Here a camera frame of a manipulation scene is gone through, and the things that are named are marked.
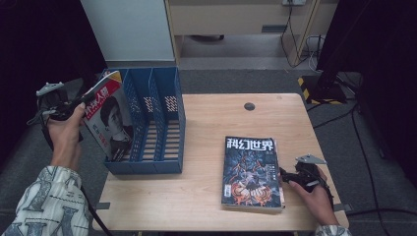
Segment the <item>magazine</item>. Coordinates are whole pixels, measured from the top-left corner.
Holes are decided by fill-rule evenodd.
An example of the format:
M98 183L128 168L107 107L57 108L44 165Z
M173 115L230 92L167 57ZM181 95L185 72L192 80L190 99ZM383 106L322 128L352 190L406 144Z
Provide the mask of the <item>magazine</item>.
M104 150L107 161L128 161L134 140L132 121L119 71L103 73L88 92L95 100L86 104L84 122Z
M221 203L282 211L278 173L274 139L226 137Z

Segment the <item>hand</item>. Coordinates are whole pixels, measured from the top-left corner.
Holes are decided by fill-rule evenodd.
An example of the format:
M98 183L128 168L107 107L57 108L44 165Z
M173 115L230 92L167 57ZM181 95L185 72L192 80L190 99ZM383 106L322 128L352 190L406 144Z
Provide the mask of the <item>hand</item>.
M328 177L319 169L320 175L324 180ZM320 225L338 225L338 221L331 208L330 200L328 199L328 193L321 185L316 186L312 193L307 192L299 184L294 181L290 181L289 185L297 192L297 194L303 199L309 212L318 221Z
M51 165L78 170L81 156L80 125L83 124L85 110L86 105L81 103L68 120L56 121L49 119L47 125L54 146Z

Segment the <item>black cable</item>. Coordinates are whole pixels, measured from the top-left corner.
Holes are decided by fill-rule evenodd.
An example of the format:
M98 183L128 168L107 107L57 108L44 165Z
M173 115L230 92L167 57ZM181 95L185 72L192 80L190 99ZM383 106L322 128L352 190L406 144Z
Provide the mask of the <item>black cable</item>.
M359 78L359 84L356 84L355 82L353 82L353 80L347 75L346 72L343 72L344 75L346 76L347 80L353 84L357 89L359 89L362 86L363 83L363 75L361 74L361 77Z
M303 49L303 52L308 52L309 53L309 55L308 56L310 56L311 54L310 54L310 45L309 45L309 38L313 38L313 37L319 37L319 38L321 38L321 39L324 39L324 38L322 38L322 36L320 35L320 36L308 36L307 37L307 39L306 39L306 46L307 46L307 50L305 50L305 49ZM317 48L317 50L316 50L316 53L321 53L322 52L322 49L321 48Z
M381 227L383 228L386 235L389 235L389 233L387 231L387 228L386 228L386 225L383 221L383 217L381 215L380 204L378 203L377 191L376 191L375 183L374 183L374 177L372 175L371 167L370 167L370 164L369 164L369 161L368 161L368 156L365 153L365 149L364 149L364 146L362 144L361 137L359 136L358 128L357 128L356 122L355 122L355 116L354 116L355 112L354 111L355 111L355 109L351 110L351 118L352 118L353 128L355 129L355 134L356 134L356 137L358 138L359 146L362 150L362 154L363 154L364 159L365 159L366 167L368 169L368 175L369 175L369 178L370 178L370 181L371 181L372 193L373 193L373 197L374 197L375 206L376 206L376 209L377 209L378 219L380 220Z
M354 95L358 93L358 88L344 81L339 75L336 75L336 81L339 82L341 85L345 86L346 88L348 88Z
M319 35L319 40L317 42L317 50L316 50L316 58L317 58L318 61L319 61L319 58L320 58L320 43L321 43L321 41L322 41L322 35L320 34Z
M346 213L346 215L347 216L355 216L355 215L360 215L360 214L374 213L374 212L376 212L378 210L380 212L399 212L399 213L406 213L406 214L412 214L412 215L417 216L417 212L416 211L411 211L411 210L406 210L406 209L397 209L397 208L368 209L368 210L362 210L362 211L357 211L357 212Z
M332 119L330 119L330 120L327 120L327 121L325 121L325 122L323 122L322 124L319 124L319 125L317 125L317 126L314 126L313 127L313 129L317 129L317 128L320 128L320 127L322 127L322 126L324 126L324 125L326 125L326 124L328 124L328 123L330 123L330 122L333 122L333 121L336 121L336 120L339 120L339 119L341 119L341 118L343 118L343 117L346 117L346 116L348 116L353 110L355 110L355 108L356 108L356 106L358 105L358 103L356 103L353 107L352 107L352 109L350 109L348 112L346 112L346 113L344 113L344 114L341 114L341 115L339 115L339 116L337 116L337 117L334 117L334 118L332 118Z
M302 62L304 62L305 60L307 60L307 58L309 58L309 56L307 56L306 58L304 58L304 59L301 59L300 58L300 56L298 55L299 54L299 51L298 51L298 48L297 48L297 42L296 42L296 40L295 40L295 36L294 36L294 32L292 31L292 26L291 26L291 15L292 15L292 0L288 0L288 3L289 3L289 15L288 15L288 20L287 20L287 23L286 23L286 25L285 25L285 31L281 34L281 47L282 47L282 50L283 50L283 52L284 52L284 54L285 54L285 58L287 59L287 62L288 62L288 65L291 67L291 68L295 68L295 67L297 67L298 65L300 65ZM289 29L290 29L290 32L291 32L291 35L292 35L292 39L293 39L293 41L294 41L294 46L295 46L295 50L296 50L296 53L297 53L297 58L298 58L298 60L299 60L299 62L298 62L298 64L297 65L291 65L291 63L289 62L289 58L288 58L288 54L286 53L286 51L285 51L285 47L284 47L284 42L283 42L283 37L284 37L284 35L285 35L285 32L286 32L286 29L289 27Z
M310 107L309 109L307 109L307 112L309 112L309 111L311 111L311 110L313 110L313 109L315 109L315 108L317 108L317 107L319 107L319 106L321 106L321 105L323 105L322 103L320 103L320 104L317 104L317 105L315 105L315 106L313 106L313 107Z
M16 210L15 209L0 209L0 215L16 216Z
M92 207L91 203L89 202L89 198L87 198L87 194L86 191L84 190L83 186L81 187L81 192L83 192L86 201L89 205L89 212L92 214L92 217L95 219L95 221L97 221L98 225L100 225L101 229L104 231L104 233L108 236L112 236L111 232L107 229L107 227L105 226L105 224L103 223L103 221L101 221L100 217L98 216L98 214L95 212L94 207Z

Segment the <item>patterned sleeve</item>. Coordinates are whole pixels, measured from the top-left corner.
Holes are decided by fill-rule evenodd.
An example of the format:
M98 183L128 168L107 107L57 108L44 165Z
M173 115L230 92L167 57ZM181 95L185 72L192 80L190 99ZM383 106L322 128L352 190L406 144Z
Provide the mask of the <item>patterned sleeve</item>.
M352 236L349 229L340 225L323 225L316 229L316 236Z
M25 191L16 218L3 235L88 235L88 207L79 174L59 166L42 169Z

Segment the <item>magazine cover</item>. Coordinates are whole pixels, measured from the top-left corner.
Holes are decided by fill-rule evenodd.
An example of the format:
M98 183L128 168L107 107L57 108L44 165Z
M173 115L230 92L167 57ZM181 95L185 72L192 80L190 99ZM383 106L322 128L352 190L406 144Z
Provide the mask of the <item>magazine cover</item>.
M86 104L89 131L104 150L108 161L127 161L133 142L133 127L119 71L104 73L88 92L95 100Z
M226 137L221 203L281 211L284 207L272 138Z

